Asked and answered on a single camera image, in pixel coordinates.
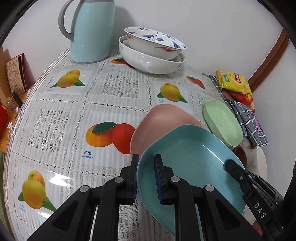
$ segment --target wooden trim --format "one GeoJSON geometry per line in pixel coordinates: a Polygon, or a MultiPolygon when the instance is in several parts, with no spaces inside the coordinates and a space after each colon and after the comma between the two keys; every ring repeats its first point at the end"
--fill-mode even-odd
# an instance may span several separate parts
{"type": "Polygon", "coordinates": [[[258,88],[258,86],[266,79],[270,72],[274,69],[278,61],[283,56],[285,50],[288,47],[290,38],[285,30],[282,30],[275,46],[272,48],[263,64],[257,69],[253,76],[249,79],[248,83],[252,91],[258,88]]]}

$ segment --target light blue pitcher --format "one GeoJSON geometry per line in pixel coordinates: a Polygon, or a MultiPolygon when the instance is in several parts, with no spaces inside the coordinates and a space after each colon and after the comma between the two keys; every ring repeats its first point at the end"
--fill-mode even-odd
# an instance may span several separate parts
{"type": "Polygon", "coordinates": [[[75,11],[71,33],[64,25],[69,0],[59,14],[59,29],[71,40],[71,59],[77,63],[95,63],[108,57],[114,24],[114,0],[81,0],[75,11]]]}

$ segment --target green oval bowl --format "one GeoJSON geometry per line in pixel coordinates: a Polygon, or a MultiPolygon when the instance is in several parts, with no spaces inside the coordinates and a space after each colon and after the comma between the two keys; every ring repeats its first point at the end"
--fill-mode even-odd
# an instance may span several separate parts
{"type": "Polygon", "coordinates": [[[145,150],[137,169],[141,200],[171,233],[175,233],[174,206],[159,203],[154,173],[155,154],[161,154],[163,164],[171,167],[176,176],[198,187],[213,185],[240,213],[243,212],[243,192],[238,182],[223,168],[228,159],[233,159],[243,168],[238,157],[209,131],[194,125],[179,126],[145,150]]]}
{"type": "Polygon", "coordinates": [[[209,100],[203,108],[203,115],[211,132],[230,148],[243,139],[242,129],[231,110],[219,100],[209,100]]]}

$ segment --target metal screw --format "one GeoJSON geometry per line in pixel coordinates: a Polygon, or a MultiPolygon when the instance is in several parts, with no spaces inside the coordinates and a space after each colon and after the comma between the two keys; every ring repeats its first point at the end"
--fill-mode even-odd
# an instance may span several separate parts
{"type": "Polygon", "coordinates": [[[88,186],[82,186],[82,187],[80,187],[80,189],[79,189],[81,192],[87,192],[88,190],[89,190],[89,187],[88,186]]]}
{"type": "Polygon", "coordinates": [[[115,178],[115,182],[116,183],[122,183],[123,182],[123,177],[117,177],[117,178],[115,178]]]}
{"type": "Polygon", "coordinates": [[[215,188],[214,188],[213,186],[211,186],[211,185],[207,185],[207,186],[205,186],[205,189],[206,189],[208,192],[212,192],[212,191],[215,190],[215,188]]]}
{"type": "Polygon", "coordinates": [[[173,176],[170,178],[170,180],[174,183],[177,183],[178,181],[180,181],[180,178],[179,177],[176,177],[176,176],[173,176]]]}

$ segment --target blue plate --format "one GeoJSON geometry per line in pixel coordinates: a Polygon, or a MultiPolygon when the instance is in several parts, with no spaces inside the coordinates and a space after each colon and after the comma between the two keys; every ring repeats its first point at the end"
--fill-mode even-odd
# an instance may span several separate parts
{"type": "Polygon", "coordinates": [[[138,164],[137,185],[140,198],[148,211],[171,233],[175,233],[174,206],[162,206],[157,197],[154,155],[161,154],[163,164],[191,185],[213,185],[240,213],[245,202],[239,184],[224,169],[223,163],[237,156],[216,136],[194,125],[172,130],[149,146],[138,164]]]}

